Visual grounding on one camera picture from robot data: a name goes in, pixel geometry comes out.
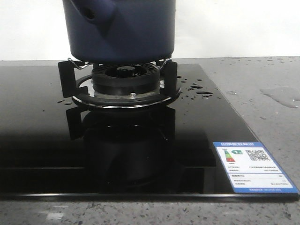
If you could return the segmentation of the right gas burner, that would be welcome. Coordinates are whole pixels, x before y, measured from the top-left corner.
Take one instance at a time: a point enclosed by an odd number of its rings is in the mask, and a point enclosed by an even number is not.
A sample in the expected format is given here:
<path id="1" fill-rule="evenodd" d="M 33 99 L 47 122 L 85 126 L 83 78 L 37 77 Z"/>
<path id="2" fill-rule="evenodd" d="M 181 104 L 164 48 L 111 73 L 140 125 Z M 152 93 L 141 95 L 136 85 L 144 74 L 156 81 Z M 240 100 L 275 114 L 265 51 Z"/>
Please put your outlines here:
<path id="1" fill-rule="evenodd" d="M 151 63 L 101 65 L 91 75 L 93 89 L 108 95 L 142 94 L 160 86 L 159 70 Z"/>

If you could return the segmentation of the black right pan support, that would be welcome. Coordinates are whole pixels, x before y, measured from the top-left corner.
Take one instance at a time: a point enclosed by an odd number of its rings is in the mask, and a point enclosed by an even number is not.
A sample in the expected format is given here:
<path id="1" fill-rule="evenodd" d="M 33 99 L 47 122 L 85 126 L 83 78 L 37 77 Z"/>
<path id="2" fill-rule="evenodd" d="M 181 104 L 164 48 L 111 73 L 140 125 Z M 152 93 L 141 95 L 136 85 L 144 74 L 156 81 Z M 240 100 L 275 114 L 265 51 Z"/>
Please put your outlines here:
<path id="1" fill-rule="evenodd" d="M 58 68 L 63 97 L 71 97 L 77 104 L 106 109 L 142 108 L 169 104 L 175 101 L 181 91 L 181 86 L 177 80 L 178 64 L 171 59 L 151 64 L 159 70 L 160 74 L 160 86 L 157 89 L 142 94 L 132 92 L 129 95 L 108 95 L 93 89 L 92 72 L 90 75 L 76 79 L 75 69 L 84 69 L 89 66 L 88 63 L 73 61 L 72 59 L 59 62 Z M 101 65 L 94 63 L 93 69 Z"/>

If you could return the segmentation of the blue saucepan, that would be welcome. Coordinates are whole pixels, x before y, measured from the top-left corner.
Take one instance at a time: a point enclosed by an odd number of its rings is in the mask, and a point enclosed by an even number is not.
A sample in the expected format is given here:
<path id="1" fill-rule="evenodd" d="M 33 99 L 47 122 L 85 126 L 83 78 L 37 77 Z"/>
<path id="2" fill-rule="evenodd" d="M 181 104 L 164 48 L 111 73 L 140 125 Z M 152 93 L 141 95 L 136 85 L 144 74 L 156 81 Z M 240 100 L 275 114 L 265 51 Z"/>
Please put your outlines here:
<path id="1" fill-rule="evenodd" d="M 64 0 L 71 54 L 92 63 L 142 63 L 174 51 L 174 0 Z"/>

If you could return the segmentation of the black glass gas cooktop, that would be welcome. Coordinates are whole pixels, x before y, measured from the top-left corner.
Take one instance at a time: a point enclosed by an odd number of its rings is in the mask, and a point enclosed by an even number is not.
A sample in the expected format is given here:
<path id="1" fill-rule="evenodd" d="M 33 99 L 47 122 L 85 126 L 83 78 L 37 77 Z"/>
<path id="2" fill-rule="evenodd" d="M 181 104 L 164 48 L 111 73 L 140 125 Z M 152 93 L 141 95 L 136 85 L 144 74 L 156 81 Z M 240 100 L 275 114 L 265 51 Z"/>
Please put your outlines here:
<path id="1" fill-rule="evenodd" d="M 259 142 L 197 64 L 180 98 L 125 113 L 63 99 L 56 66 L 0 69 L 0 197 L 38 200 L 292 202 L 235 193 L 214 142 Z"/>

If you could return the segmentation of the blue white energy label sticker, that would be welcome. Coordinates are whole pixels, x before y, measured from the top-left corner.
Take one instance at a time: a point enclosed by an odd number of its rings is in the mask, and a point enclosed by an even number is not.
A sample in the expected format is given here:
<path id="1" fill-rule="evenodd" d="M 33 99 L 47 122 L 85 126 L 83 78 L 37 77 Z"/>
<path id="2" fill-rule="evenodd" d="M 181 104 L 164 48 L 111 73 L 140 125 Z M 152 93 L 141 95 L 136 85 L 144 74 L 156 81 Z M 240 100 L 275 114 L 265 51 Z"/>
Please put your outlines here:
<path id="1" fill-rule="evenodd" d="M 235 193 L 299 193 L 262 143 L 214 142 L 213 145 Z"/>

